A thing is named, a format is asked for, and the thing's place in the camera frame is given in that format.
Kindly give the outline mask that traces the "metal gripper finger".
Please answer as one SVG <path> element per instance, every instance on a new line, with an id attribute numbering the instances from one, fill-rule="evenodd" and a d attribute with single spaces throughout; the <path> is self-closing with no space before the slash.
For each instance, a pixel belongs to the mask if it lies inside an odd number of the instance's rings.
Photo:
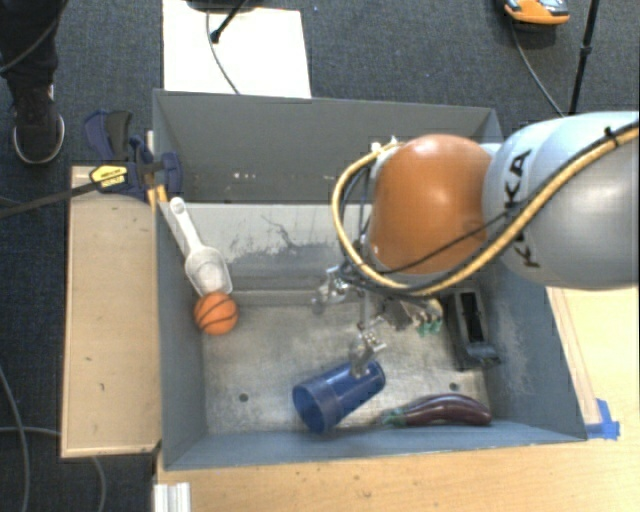
<path id="1" fill-rule="evenodd" d="M 330 267 L 325 272 L 325 280 L 311 299 L 312 313 L 321 315 L 329 305 L 342 303 L 348 291 L 349 284 L 340 276 L 340 267 Z"/>
<path id="2" fill-rule="evenodd" d="M 387 348 L 387 343 L 375 327 L 360 330 L 349 345 L 350 374 L 362 377 L 368 373 L 368 365 Z"/>

